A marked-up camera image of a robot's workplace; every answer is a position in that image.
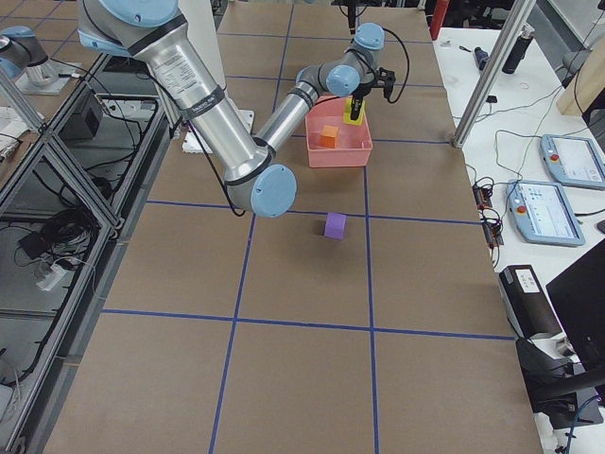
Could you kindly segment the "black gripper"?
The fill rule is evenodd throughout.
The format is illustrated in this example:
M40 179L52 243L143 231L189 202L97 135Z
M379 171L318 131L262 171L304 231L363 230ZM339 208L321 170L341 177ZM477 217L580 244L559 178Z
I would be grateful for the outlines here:
M360 83L347 99L347 120L362 121L365 112L364 97L369 95L373 88L373 82Z

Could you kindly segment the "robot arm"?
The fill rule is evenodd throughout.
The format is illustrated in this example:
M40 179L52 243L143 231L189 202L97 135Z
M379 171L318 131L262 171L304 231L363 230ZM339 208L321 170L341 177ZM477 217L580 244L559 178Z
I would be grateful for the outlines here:
M36 86L45 86L58 77L35 33L27 26L1 30L1 69L12 79L26 73Z
M293 204L297 181L288 167L275 163L277 150L322 94L347 97L370 81L385 30L375 23L363 24L339 60L304 68L257 135L248 132L187 31L176 1L78 2L81 44L144 62L223 165L223 185L233 205L260 217L279 217Z

